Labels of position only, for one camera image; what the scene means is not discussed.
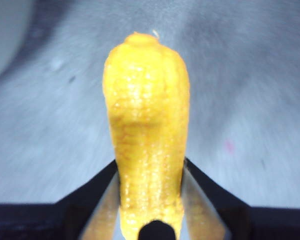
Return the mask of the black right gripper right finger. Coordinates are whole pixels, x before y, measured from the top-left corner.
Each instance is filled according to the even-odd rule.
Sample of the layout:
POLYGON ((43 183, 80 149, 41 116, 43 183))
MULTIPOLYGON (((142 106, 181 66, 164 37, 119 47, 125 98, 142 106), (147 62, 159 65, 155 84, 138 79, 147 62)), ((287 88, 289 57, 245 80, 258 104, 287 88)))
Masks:
POLYGON ((192 240, 300 240, 300 208, 250 206, 188 158, 181 192, 192 240))

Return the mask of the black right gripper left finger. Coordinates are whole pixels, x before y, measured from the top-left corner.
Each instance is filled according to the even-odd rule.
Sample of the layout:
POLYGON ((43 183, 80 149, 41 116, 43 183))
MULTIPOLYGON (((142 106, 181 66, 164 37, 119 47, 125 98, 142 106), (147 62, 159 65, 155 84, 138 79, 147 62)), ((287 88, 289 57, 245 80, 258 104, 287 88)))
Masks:
POLYGON ((112 161, 55 203, 0 203, 0 240, 77 240, 116 173, 112 161))

